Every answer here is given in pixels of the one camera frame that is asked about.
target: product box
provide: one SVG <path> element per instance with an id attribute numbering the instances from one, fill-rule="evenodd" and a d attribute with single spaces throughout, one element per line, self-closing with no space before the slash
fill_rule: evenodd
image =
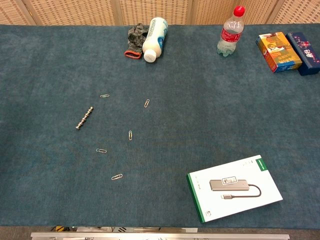
<path id="1" fill-rule="evenodd" d="M 202 223 L 282 200 L 260 155 L 189 173 Z"/>
<path id="2" fill-rule="evenodd" d="M 255 42 L 273 73 L 297 69 L 302 64 L 283 32 L 259 35 Z"/>
<path id="3" fill-rule="evenodd" d="M 302 60 L 299 73 L 304 75 L 317 74 L 320 71 L 320 58 L 302 32 L 290 32 L 285 35 L 295 52 Z"/>

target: red label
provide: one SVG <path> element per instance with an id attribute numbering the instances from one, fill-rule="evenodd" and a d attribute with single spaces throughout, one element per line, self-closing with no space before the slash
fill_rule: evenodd
<path id="1" fill-rule="evenodd" d="M 222 32 L 221 32 L 221 38 L 223 40 L 225 40 L 226 42 L 235 43 L 235 42 L 237 42 L 239 40 L 241 34 L 242 34 L 242 32 L 240 32 L 240 33 L 229 33 L 223 28 Z"/>

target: cable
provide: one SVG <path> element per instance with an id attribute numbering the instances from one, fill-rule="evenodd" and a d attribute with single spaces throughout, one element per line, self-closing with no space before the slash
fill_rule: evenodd
<path id="1" fill-rule="evenodd" d="M 248 184 L 248 186 L 253 186 L 253 187 L 256 187 L 258 190 L 259 190 L 259 194 L 258 195 L 241 195 L 241 196 L 234 196 L 234 195 L 231 195 L 231 194 L 224 194 L 224 195 L 221 195 L 221 198 L 222 199 L 234 199 L 234 198 L 257 198 L 257 197 L 260 197 L 261 196 L 261 189 L 257 186 L 257 185 L 254 185 L 254 184 Z"/>

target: plastic water bottle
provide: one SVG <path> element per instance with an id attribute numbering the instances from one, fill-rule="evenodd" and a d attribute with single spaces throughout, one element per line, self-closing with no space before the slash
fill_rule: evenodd
<path id="1" fill-rule="evenodd" d="M 243 6 L 236 6 L 232 17 L 223 24 L 220 41 L 216 46 L 218 54 L 223 54 L 226 57 L 234 53 L 237 42 L 244 30 L 245 25 L 242 20 L 244 14 L 245 8 Z"/>

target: glove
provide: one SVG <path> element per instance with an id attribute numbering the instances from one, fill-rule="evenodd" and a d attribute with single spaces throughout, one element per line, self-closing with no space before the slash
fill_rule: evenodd
<path id="1" fill-rule="evenodd" d="M 139 23 L 132 27 L 128 32 L 128 49 L 124 52 L 124 55 L 128 58 L 139 59 L 142 55 L 142 45 L 144 44 L 148 28 Z"/>

